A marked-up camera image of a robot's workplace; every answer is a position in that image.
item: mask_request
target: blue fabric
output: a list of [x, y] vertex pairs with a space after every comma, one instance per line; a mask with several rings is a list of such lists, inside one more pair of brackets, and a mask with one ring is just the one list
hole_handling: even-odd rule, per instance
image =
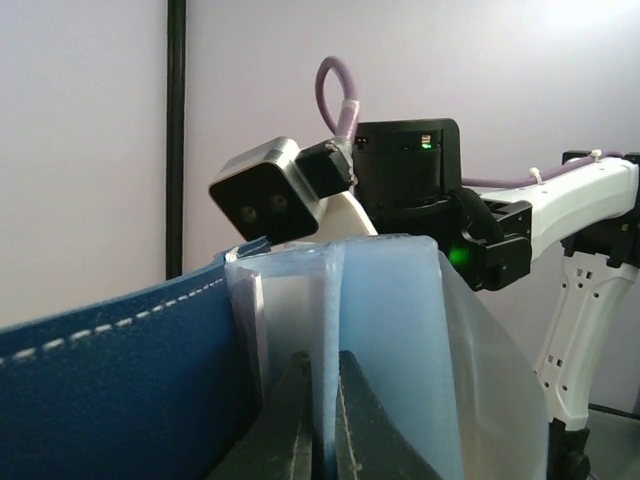
[[[239, 255], [268, 251], [264, 240]], [[0, 478], [202, 478], [253, 420], [224, 257], [0, 332]]]

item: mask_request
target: white cable clip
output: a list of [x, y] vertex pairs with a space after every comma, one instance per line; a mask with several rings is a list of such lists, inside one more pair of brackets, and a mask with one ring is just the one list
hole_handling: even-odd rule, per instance
[[595, 163], [602, 162], [602, 150], [591, 150], [589, 156], [593, 157]]
[[542, 181], [542, 175], [540, 175], [540, 169], [536, 167], [531, 167], [529, 169], [529, 175], [536, 179], [536, 183], [538, 185], [542, 185], [544, 182]]

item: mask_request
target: wall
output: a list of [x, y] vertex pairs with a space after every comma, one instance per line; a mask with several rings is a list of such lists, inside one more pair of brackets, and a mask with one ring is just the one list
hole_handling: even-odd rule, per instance
[[166, 2], [0, 2], [0, 327], [163, 279]]
[[[455, 118], [468, 176], [522, 176], [573, 148], [640, 150], [635, 0], [193, 0], [189, 8], [188, 269], [240, 241], [207, 196], [226, 160], [277, 135], [302, 145], [327, 137], [313, 95], [326, 55], [351, 66], [363, 121]], [[552, 249], [526, 280], [482, 294], [531, 361], [557, 298], [559, 255]], [[621, 307], [593, 388], [593, 401], [625, 410], [640, 384], [639, 292]]]

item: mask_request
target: black connector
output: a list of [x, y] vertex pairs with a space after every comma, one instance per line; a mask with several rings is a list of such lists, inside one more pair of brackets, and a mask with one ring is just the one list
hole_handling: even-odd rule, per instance
[[296, 165], [318, 198], [347, 191], [353, 184], [349, 155], [345, 147], [332, 141], [302, 150]]

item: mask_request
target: cable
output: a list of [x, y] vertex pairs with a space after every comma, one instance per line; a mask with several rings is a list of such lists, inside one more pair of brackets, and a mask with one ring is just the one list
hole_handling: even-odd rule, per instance
[[[600, 155], [599, 158], [604, 157], [616, 157], [623, 158], [624, 155], [618, 152], [604, 152]], [[547, 180], [551, 180], [552, 178], [559, 177], [565, 173], [571, 172], [578, 168], [584, 167], [596, 161], [595, 156], [588, 156], [577, 158], [571, 160], [564, 165], [556, 168], [552, 168], [547, 170], [546, 172], [540, 172], [540, 178], [543, 182]], [[538, 183], [538, 179], [536, 177], [527, 177], [521, 178], [518, 180], [485, 180], [479, 178], [463, 178], [462, 184], [466, 187], [480, 187], [480, 188], [500, 188], [500, 189], [510, 189], [510, 188], [522, 188], [528, 187], [529, 185], [535, 185]]]
[[[344, 92], [344, 100], [340, 109], [340, 117], [338, 124], [334, 122], [327, 107], [327, 101], [324, 96], [324, 82], [329, 71], [333, 70], [340, 81], [342, 91]], [[358, 126], [358, 112], [360, 110], [360, 102], [356, 91], [355, 82], [351, 76], [351, 72], [347, 66], [337, 57], [327, 57], [320, 64], [318, 73], [316, 74], [316, 102], [324, 123], [327, 124], [329, 130], [336, 136], [346, 138], [349, 142], [353, 141]]]

